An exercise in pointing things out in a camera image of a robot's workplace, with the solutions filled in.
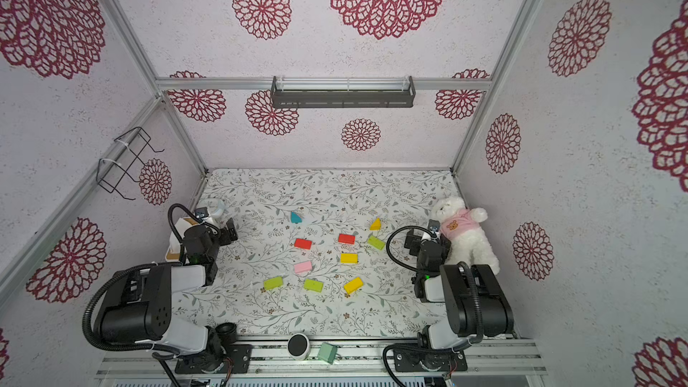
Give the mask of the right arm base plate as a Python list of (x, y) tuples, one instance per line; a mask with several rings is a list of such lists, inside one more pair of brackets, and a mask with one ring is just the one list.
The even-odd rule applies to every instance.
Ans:
[(439, 353), (437, 350), (412, 346), (412, 349), (397, 347), (392, 353), (396, 372), (449, 374), (468, 370), (467, 359), (462, 351)]

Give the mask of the yellow triangular block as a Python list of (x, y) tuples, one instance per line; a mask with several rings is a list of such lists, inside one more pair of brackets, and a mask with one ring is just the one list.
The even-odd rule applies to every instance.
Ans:
[(382, 221), (379, 218), (376, 218), (371, 225), (369, 226), (369, 229), (372, 231), (378, 231), (382, 228)]

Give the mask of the yellow rectangular block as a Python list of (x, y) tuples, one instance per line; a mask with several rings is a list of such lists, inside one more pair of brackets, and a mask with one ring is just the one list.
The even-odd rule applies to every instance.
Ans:
[(344, 264), (357, 264), (358, 255), (357, 254), (341, 254), (340, 262)]

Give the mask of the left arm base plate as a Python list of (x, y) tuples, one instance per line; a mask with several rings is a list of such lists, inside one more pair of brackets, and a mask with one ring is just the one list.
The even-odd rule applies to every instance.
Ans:
[(232, 344), (229, 351), (220, 349), (223, 352), (221, 358), (216, 360), (205, 360), (201, 358), (179, 358), (174, 368), (175, 374), (181, 376), (194, 376), (198, 374), (247, 374), (252, 360), (253, 346), (247, 344)]

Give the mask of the red block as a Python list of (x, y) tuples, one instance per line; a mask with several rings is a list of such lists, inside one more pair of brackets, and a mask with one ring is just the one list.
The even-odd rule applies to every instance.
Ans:
[(356, 242), (356, 237), (349, 234), (339, 234), (338, 242), (344, 245), (354, 245)]
[(310, 240), (298, 238), (295, 241), (294, 247), (297, 247), (297, 248), (303, 249), (303, 250), (310, 250), (312, 245), (313, 245), (313, 243)]

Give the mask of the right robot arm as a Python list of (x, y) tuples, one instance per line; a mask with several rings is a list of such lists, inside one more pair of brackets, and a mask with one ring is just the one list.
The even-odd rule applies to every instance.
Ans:
[(450, 250), (451, 241), (439, 230), (419, 226), (401, 227), (386, 240), (392, 262), (415, 273), (416, 297), (443, 304), (446, 312), (439, 322), (423, 328), (415, 345), (394, 343), (383, 349), (385, 371), (399, 386), (403, 382), (388, 361), (389, 353), (397, 370), (445, 372), (451, 378), (468, 370), (467, 349), (514, 327), (512, 308), (491, 267), (449, 263)]

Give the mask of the teal triangular block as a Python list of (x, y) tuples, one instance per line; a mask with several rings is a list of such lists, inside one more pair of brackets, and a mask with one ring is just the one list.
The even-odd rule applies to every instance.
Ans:
[(301, 217), (295, 212), (290, 214), (290, 220), (293, 224), (299, 224), (303, 221)]

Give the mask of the pink block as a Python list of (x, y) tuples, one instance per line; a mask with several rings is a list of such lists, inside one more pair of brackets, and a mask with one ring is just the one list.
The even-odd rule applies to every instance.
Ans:
[(313, 265), (311, 261), (306, 261), (302, 263), (297, 263), (294, 265), (295, 274), (305, 274), (313, 270)]

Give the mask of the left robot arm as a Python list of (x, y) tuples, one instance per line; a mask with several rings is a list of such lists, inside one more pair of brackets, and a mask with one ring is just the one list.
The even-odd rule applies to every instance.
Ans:
[(91, 346), (110, 352), (147, 350), (169, 378), (176, 374), (231, 374), (238, 360), (231, 345), (235, 324), (199, 326), (174, 314), (172, 297), (213, 285), (220, 249), (238, 240), (222, 209), (183, 204), (168, 209), (171, 234), (162, 263), (116, 272), (87, 304), (82, 333)]

